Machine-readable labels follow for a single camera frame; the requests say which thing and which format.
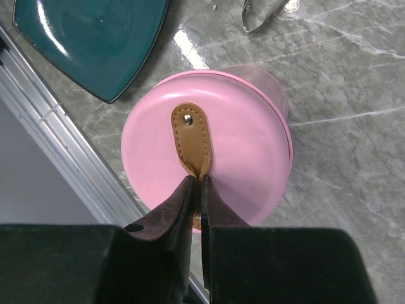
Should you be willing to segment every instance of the pink cup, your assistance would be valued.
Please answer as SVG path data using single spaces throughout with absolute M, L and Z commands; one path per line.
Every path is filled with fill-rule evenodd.
M 258 224 L 280 201 L 292 166 L 281 85 L 260 68 L 239 65 L 178 73 L 153 87 L 129 114 L 121 142 L 128 179 L 150 209 L 187 175 L 170 122 L 173 109 L 185 102 L 207 116 L 213 149 L 209 175 L 222 199 L 247 223 Z

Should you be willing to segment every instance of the tan leather strap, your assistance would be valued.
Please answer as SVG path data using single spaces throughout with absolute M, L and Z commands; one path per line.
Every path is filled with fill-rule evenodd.
M 203 110 L 192 103 L 180 104 L 171 113 L 171 126 L 180 163 L 201 182 L 211 165 L 211 141 Z M 194 228 L 201 230 L 200 208 L 197 206 L 194 215 Z

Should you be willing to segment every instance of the dark green plate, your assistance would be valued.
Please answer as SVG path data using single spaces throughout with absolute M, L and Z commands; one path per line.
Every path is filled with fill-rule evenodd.
M 112 103 L 145 62 L 168 0 L 16 0 L 17 31 L 56 68 Z

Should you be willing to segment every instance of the marble countertop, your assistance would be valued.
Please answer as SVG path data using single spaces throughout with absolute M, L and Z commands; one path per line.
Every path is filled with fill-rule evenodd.
M 243 0 L 172 0 L 147 63 L 108 105 L 67 79 L 9 29 L 61 103 L 127 185 L 120 157 L 125 119 L 165 77 L 193 68 L 252 64 L 290 101 L 294 164 L 265 226 L 338 227 L 355 240 L 381 303 L 405 298 L 405 3 L 290 0 L 257 32 L 243 32 Z M 192 270 L 201 278 L 199 236 Z

